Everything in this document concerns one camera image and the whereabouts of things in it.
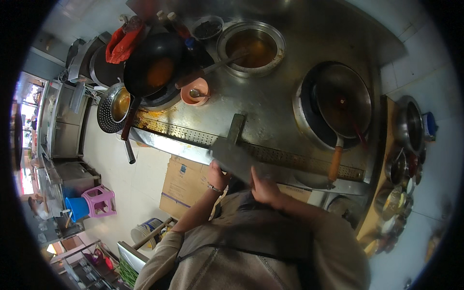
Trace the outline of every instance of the red plastic bag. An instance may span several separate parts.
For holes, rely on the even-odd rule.
[[[106,62],[111,64],[118,64],[129,58],[132,51],[138,44],[140,32],[144,29],[145,25],[139,28],[124,33],[122,27],[113,33],[111,41],[106,46]]]

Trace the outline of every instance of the white bucket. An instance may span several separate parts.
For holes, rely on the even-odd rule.
[[[162,222],[159,219],[149,219],[141,225],[137,225],[130,231],[130,236],[134,243],[142,241],[147,235],[149,235],[154,229],[156,229]],[[149,239],[140,249],[144,251],[151,251],[156,246],[156,241],[159,241],[159,235]]]

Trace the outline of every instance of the wristwatch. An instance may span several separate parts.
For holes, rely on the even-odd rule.
[[[208,188],[210,188],[210,189],[212,189],[212,190],[214,190],[214,191],[216,191],[218,193],[223,193],[224,192],[224,190],[220,190],[220,189],[215,188],[209,182],[208,182]]]

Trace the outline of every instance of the pink bowl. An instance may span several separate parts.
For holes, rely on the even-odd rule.
[[[184,101],[184,103],[192,106],[201,106],[208,101],[208,97],[192,98],[190,96],[191,89],[197,89],[202,94],[209,96],[208,83],[204,79],[198,78],[188,85],[182,87],[180,90],[180,98],[182,101]]]

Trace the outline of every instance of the woman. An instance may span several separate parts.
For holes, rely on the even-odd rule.
[[[29,207],[35,215],[40,216],[43,220],[61,216],[61,207],[57,200],[47,200],[46,194],[43,197],[36,194],[35,198],[35,200],[32,197],[27,199]]]
[[[135,283],[147,289],[368,289],[367,257],[349,223],[280,192],[251,168],[252,189],[229,192],[209,167],[209,188],[155,248]]]

